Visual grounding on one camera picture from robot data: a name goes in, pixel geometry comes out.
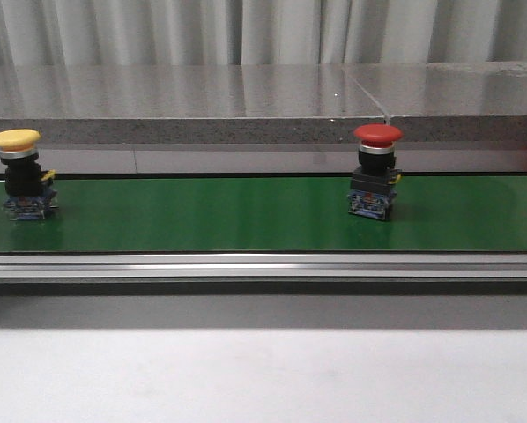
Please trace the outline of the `waiting red mushroom button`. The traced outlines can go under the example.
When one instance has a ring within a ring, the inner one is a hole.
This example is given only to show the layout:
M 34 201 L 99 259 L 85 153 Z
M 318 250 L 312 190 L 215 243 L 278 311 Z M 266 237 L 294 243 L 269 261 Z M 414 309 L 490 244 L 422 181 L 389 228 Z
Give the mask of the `waiting red mushroom button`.
M 350 182 L 348 212 L 389 220 L 397 196 L 395 187 L 401 178 L 401 170 L 396 168 L 395 143 L 403 133 L 386 123 L 370 123 L 358 127 L 353 135 L 360 141 L 359 165 Z

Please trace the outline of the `waiting yellow mushroom button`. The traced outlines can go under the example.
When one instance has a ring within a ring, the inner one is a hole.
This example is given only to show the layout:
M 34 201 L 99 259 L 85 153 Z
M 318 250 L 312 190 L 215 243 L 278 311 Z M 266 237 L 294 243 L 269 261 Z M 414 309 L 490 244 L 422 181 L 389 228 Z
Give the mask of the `waiting yellow mushroom button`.
M 11 220 L 32 221 L 52 216 L 57 208 L 56 171 L 42 170 L 36 147 L 41 134 L 33 129 L 0 132 L 0 160 L 6 166 L 3 208 Z

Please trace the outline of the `white base panel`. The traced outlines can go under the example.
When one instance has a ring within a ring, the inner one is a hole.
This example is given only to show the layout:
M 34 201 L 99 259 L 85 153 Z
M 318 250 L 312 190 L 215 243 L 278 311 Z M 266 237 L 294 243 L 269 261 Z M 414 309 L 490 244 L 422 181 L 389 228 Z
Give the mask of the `white base panel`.
M 358 144 L 134 144 L 38 147 L 39 162 L 61 174 L 350 173 Z M 527 172 L 527 143 L 396 143 L 406 172 Z

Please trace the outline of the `green conveyor belt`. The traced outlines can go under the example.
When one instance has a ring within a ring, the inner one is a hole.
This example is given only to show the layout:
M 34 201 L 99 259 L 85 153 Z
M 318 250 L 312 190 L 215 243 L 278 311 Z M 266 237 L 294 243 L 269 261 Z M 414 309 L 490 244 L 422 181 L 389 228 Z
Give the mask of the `green conveyor belt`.
M 410 176 L 390 219 L 353 216 L 345 177 L 60 180 L 58 209 L 11 221 L 0 253 L 527 251 L 527 176 Z

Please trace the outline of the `grey stone slab left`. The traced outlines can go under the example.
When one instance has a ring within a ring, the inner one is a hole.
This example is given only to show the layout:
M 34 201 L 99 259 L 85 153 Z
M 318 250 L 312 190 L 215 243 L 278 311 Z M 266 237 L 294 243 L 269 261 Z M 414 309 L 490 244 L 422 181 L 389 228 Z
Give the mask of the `grey stone slab left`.
M 46 145 L 347 144 L 384 116 L 343 65 L 0 65 L 0 131 Z

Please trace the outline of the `grey stone slab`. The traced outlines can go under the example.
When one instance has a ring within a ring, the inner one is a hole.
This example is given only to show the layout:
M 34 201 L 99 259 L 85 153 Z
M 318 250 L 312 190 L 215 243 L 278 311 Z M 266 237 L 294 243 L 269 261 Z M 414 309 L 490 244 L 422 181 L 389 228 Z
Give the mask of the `grey stone slab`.
M 527 62 L 347 64 L 409 141 L 527 147 Z
M 0 131 L 46 145 L 347 144 L 384 116 L 343 65 L 0 65 Z

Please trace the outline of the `grey stone slab right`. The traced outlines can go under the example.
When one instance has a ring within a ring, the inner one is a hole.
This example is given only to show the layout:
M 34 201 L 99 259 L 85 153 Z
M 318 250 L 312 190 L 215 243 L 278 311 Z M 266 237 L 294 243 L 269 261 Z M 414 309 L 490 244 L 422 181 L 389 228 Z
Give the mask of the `grey stone slab right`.
M 527 147 L 527 62 L 347 64 L 409 141 Z

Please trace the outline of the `grey curtain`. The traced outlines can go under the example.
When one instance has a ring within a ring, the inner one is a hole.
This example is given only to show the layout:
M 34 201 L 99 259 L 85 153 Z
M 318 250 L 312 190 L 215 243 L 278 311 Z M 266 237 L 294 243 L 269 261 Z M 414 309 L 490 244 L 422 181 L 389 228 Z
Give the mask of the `grey curtain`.
M 527 61 L 527 1 L 0 1 L 0 65 Z

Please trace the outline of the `aluminium conveyor frame rail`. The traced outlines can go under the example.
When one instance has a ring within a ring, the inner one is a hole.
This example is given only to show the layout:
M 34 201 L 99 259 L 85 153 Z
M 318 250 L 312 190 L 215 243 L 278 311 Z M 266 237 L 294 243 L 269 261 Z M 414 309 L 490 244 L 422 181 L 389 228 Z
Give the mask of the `aluminium conveyor frame rail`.
M 0 279 L 527 280 L 527 253 L 0 255 Z

